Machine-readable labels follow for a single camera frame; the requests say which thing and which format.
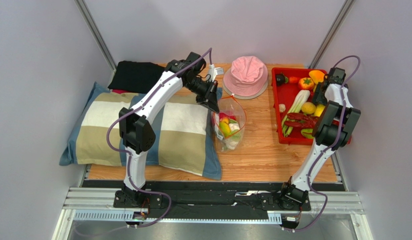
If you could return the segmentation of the red apple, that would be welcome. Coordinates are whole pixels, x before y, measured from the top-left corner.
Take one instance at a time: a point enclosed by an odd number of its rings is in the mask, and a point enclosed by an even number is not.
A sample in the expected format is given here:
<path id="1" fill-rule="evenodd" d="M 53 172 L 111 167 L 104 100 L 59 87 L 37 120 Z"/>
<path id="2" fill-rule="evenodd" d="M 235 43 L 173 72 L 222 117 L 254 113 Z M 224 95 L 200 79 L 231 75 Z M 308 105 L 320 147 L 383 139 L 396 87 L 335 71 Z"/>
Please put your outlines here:
<path id="1" fill-rule="evenodd" d="M 236 120 L 236 117 L 233 115 L 228 115 L 226 113 L 220 112 L 219 113 L 219 120 L 222 121 L 224 119 L 228 119 L 228 120 Z"/>

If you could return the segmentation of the yellow lemon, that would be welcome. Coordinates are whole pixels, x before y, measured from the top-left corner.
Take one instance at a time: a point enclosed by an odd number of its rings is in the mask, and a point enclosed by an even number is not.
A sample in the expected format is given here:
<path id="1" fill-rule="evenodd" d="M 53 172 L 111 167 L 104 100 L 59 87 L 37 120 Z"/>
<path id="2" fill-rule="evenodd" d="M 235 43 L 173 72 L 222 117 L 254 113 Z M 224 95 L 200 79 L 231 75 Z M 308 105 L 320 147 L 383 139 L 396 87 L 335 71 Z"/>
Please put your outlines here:
<path id="1" fill-rule="evenodd" d="M 230 118 L 229 117 L 226 117 L 226 116 L 224 116 L 224 117 L 222 117 L 221 119 L 220 119 L 220 123 L 221 124 L 229 124 L 229 121 L 230 120 Z"/>

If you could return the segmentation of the clear orange-zip bag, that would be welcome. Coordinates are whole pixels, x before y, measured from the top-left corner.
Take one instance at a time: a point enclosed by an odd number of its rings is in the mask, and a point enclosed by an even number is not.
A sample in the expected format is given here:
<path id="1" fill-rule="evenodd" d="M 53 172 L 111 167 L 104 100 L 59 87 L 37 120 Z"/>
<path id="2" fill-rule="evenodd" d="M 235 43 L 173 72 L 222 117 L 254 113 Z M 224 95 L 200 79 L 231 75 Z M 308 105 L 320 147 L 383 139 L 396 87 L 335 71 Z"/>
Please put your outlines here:
<path id="1" fill-rule="evenodd" d="M 220 99 L 218 106 L 220 112 L 211 115 L 214 134 L 222 152 L 233 151 L 243 139 L 247 114 L 233 95 Z"/>

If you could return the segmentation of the white cauliflower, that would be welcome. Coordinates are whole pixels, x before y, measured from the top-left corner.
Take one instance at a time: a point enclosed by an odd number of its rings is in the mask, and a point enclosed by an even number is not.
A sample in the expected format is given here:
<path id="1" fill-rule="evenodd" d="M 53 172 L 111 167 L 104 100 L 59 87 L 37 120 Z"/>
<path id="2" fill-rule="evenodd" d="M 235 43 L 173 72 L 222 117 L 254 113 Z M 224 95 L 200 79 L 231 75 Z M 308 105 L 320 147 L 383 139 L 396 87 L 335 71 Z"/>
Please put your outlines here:
<path id="1" fill-rule="evenodd" d="M 241 142 L 240 127 L 237 123 L 229 123 L 231 128 L 231 135 L 224 137 L 224 143 L 230 150 L 234 150 Z"/>

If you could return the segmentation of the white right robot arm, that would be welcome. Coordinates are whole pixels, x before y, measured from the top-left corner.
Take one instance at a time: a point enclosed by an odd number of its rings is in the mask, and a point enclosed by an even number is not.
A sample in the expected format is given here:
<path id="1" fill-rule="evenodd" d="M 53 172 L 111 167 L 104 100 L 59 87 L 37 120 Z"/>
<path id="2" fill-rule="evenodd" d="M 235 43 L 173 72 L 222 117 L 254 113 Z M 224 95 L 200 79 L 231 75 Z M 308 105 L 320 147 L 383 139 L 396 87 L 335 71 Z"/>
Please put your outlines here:
<path id="1" fill-rule="evenodd" d="M 346 73 L 332 67 L 313 95 L 314 103 L 324 103 L 323 113 L 312 131 L 312 148 L 300 169 L 282 186 L 277 202 L 285 210 L 300 209 L 306 203 L 312 182 L 327 159 L 351 139 L 361 116 L 348 100 Z"/>

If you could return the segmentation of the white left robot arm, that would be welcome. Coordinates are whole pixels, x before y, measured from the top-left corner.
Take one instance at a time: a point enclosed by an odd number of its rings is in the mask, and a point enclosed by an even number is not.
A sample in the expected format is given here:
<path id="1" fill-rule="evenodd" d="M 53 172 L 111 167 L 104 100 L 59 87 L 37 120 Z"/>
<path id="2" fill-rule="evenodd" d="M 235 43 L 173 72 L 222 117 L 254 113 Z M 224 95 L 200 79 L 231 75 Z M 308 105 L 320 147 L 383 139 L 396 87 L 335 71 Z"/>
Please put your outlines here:
<path id="1" fill-rule="evenodd" d="M 199 55 L 191 52 L 183 60 L 170 61 L 157 83 L 131 108 L 122 108 L 118 119 L 111 124 L 106 134 L 109 147 L 126 154 L 126 176 L 121 190 L 116 191 L 114 207 L 139 208 L 154 196 L 161 200 L 167 194 L 143 189 L 147 153 L 153 146 L 156 135 L 152 123 L 168 100 L 180 89 L 186 88 L 196 95 L 196 103 L 219 113 L 218 82 L 210 77 L 202 80 L 199 73 L 205 68 L 208 49 Z"/>

